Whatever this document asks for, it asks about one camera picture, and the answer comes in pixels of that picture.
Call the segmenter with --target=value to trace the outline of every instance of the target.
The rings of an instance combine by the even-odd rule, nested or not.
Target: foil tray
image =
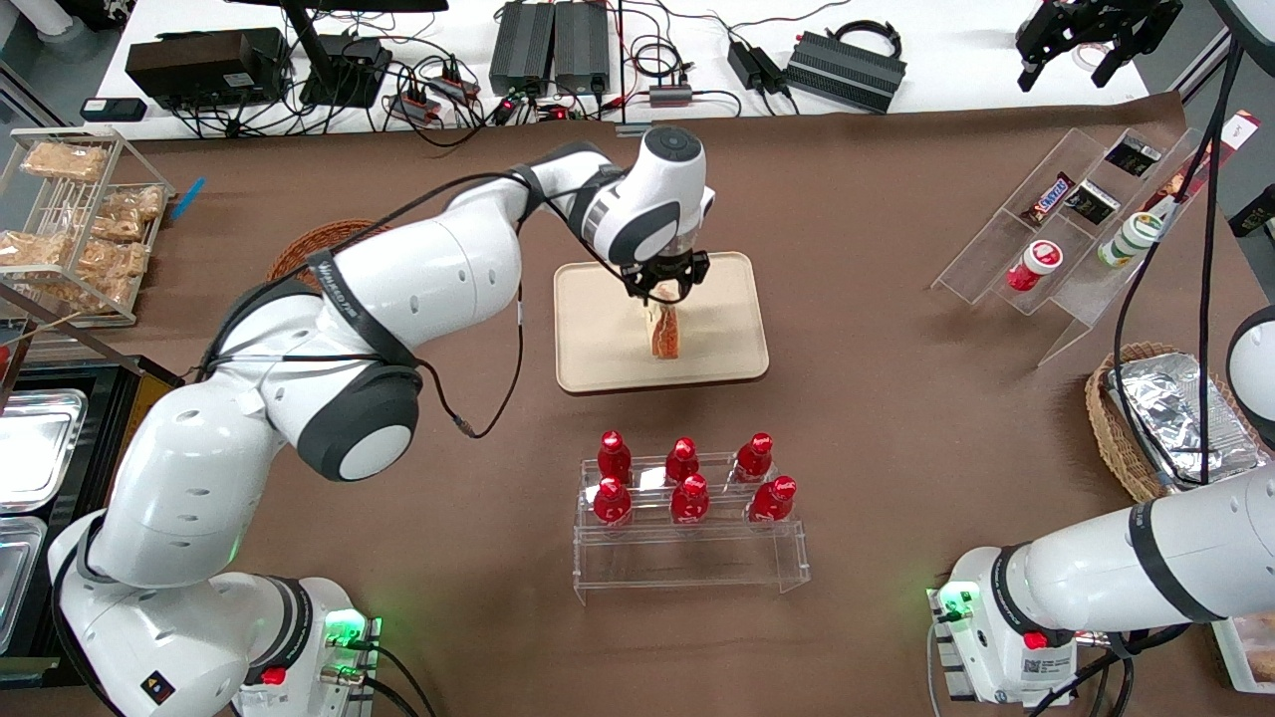
[[[40,518],[0,518],[0,654],[9,649],[47,527]]]
[[[34,510],[57,494],[87,401],[75,389],[9,397],[0,413],[0,514]]]
[[[1121,365],[1125,393],[1136,421],[1133,432],[1158,471],[1200,485],[1200,364],[1187,353],[1164,353]],[[1107,390],[1121,404],[1114,371]],[[1243,422],[1209,380],[1209,477],[1221,480],[1266,462]]]

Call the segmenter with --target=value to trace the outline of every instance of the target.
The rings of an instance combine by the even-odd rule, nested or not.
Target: stainless steel tray
[[[75,389],[15,392],[0,413],[0,514],[48,503],[84,424],[87,398]]]
[[[9,649],[22,598],[48,528],[40,518],[0,518],[0,654]]]

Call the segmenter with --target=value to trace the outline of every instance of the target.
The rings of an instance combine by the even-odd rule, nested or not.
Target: green led light
[[[978,602],[978,583],[969,580],[955,580],[938,588],[938,602],[947,612],[960,612],[969,615]]]
[[[329,642],[344,647],[349,640],[361,639],[366,626],[367,619],[358,610],[353,607],[337,610],[335,612],[329,612],[328,619],[324,620],[324,637]]]

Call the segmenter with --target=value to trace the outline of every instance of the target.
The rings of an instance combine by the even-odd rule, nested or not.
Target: blue pen
[[[181,202],[172,208],[173,219],[178,219],[186,213],[186,208],[190,207],[190,203],[194,202],[196,196],[199,196],[199,190],[201,189],[204,189],[204,177],[196,179],[195,184],[190,185],[190,190],[186,191],[186,195],[181,198]]]

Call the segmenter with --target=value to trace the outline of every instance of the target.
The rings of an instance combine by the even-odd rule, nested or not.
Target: qr code label
[[[1023,679],[1025,681],[1056,683],[1071,674],[1070,651],[1034,651],[1031,657],[1023,658]]]

